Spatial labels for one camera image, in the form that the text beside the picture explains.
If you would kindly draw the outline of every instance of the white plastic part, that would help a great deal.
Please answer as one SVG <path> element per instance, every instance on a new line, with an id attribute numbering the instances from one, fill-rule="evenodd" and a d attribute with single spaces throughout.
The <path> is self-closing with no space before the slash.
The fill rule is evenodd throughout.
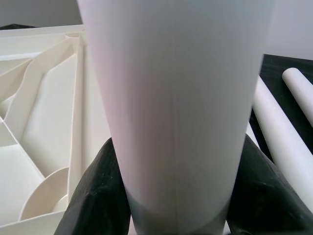
<path id="1" fill-rule="evenodd" d="M 313 156 L 260 77 L 253 110 L 275 164 L 313 212 Z"/>
<path id="2" fill-rule="evenodd" d="M 137 232 L 222 233 L 272 2 L 78 3 Z"/>
<path id="3" fill-rule="evenodd" d="M 1 47 L 0 61 L 33 58 L 64 39 L 64 34 L 25 36 L 22 39 L 20 37 L 0 37 L 0 45 L 10 45 Z"/>
<path id="4" fill-rule="evenodd" d="M 258 141 L 256 140 L 256 137 L 255 137 L 253 130 L 250 126 L 250 123 L 248 123 L 248 126 L 246 127 L 246 133 L 251 138 L 251 140 L 255 143 L 255 145 L 260 148 Z"/>
<path id="5" fill-rule="evenodd" d="M 44 178 L 3 123 L 0 137 L 8 138 L 0 144 L 0 225 L 4 225 L 18 220 L 26 199 Z"/>
<path id="6" fill-rule="evenodd" d="M 42 214 L 51 213 L 54 210 L 64 211 L 64 207 L 56 205 L 67 194 L 68 167 L 57 170 L 45 178 L 45 180 L 33 191 L 23 206 L 19 220 L 29 219 Z"/>
<path id="7" fill-rule="evenodd" d="M 0 61 L 0 75 L 2 75 L 3 73 L 11 70 L 12 68 L 23 64 L 24 62 L 26 62 L 29 59 L 16 59 L 16 60 L 4 60 L 4 61 Z"/>
<path id="8" fill-rule="evenodd" d="M 84 69 L 84 48 L 83 41 L 80 37 L 76 39 L 76 66 L 75 80 L 72 87 L 73 102 L 72 102 L 72 117 L 70 131 L 70 159 L 69 159 L 69 174 L 67 183 L 67 199 L 71 200 L 72 195 L 82 177 L 82 124 L 83 124 L 83 69 Z"/>
<path id="9" fill-rule="evenodd" d="M 32 35 L 33 30 L 13 30 L 12 35 L 7 32 L 2 37 L 3 31 L 0 32 L 0 168 L 6 167 L 6 171 L 0 172 L 0 226 L 17 221 L 18 214 L 23 219 L 8 225 L 12 230 L 0 227 L 0 234 L 7 231 L 17 235 L 36 234 L 28 229 L 34 220 L 24 220 L 26 217 L 65 210 L 70 200 L 67 193 L 73 194 L 83 171 L 111 136 L 86 37 L 84 32 L 75 32 L 77 27 L 61 27 L 60 32 L 45 29 L 47 35 Z M 26 170 L 20 170 L 18 164 L 17 168 L 12 167 L 5 160 L 7 157 L 12 161 L 22 158 L 19 163 Z M 32 159 L 45 176 L 52 174 L 44 178 Z M 59 180 L 56 189 L 59 193 L 47 195 L 47 185 L 64 171 L 62 167 L 69 174 Z M 12 174 L 25 173 L 22 179 L 16 174 L 12 186 L 15 181 L 30 180 L 29 189 L 25 188 L 27 184 L 15 185 L 12 192 L 6 185 L 10 185 L 11 175 L 2 175 L 9 169 Z M 39 181 L 32 179 L 34 175 L 39 175 Z M 2 211 L 5 200 L 9 200 L 5 206 L 10 209 L 4 207 Z M 39 231 L 53 233 L 41 227 Z"/>
<path id="10" fill-rule="evenodd" d="M 111 137 L 89 47 L 84 48 L 83 171 Z"/>
<path id="11" fill-rule="evenodd" d="M 12 98 L 22 82 L 29 63 L 29 59 L 23 60 L 23 62 L 0 75 L 0 116 L 3 119 L 5 119 Z"/>
<path id="12" fill-rule="evenodd" d="M 296 68 L 283 72 L 283 80 L 313 127 L 313 85 Z"/>
<path id="13" fill-rule="evenodd" d="M 65 40 L 35 58 L 5 118 L 45 176 L 69 165 L 76 63 L 73 53 L 71 40 Z"/>
<path id="14" fill-rule="evenodd" d="M 0 235 L 53 235 L 64 211 L 41 215 L 0 227 Z"/>

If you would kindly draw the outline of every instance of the white cylinder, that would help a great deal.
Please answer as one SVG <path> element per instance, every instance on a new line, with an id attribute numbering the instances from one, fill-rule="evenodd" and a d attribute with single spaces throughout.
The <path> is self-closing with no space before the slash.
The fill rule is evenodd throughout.
<path id="1" fill-rule="evenodd" d="M 283 80 L 313 127 L 313 85 L 296 68 L 283 72 Z"/>
<path id="2" fill-rule="evenodd" d="M 253 110 L 275 164 L 313 212 L 313 156 L 260 77 Z"/>
<path id="3" fill-rule="evenodd" d="M 78 3 L 137 233 L 222 233 L 272 1 Z"/>
<path id="4" fill-rule="evenodd" d="M 258 146 L 258 148 L 260 148 L 249 122 L 248 122 L 248 126 L 246 127 L 246 134 L 251 138 L 251 140 L 255 143 L 255 145 Z"/>

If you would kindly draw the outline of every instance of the compartment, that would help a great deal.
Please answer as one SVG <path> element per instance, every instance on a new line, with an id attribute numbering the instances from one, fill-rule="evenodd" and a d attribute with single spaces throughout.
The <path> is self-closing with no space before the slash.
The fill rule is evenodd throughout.
<path id="1" fill-rule="evenodd" d="M 33 59 L 4 119 L 44 176 L 69 165 L 75 65 L 71 39 Z"/>
<path id="2" fill-rule="evenodd" d="M 0 122 L 0 226 L 18 220 L 28 196 L 44 179 Z"/>

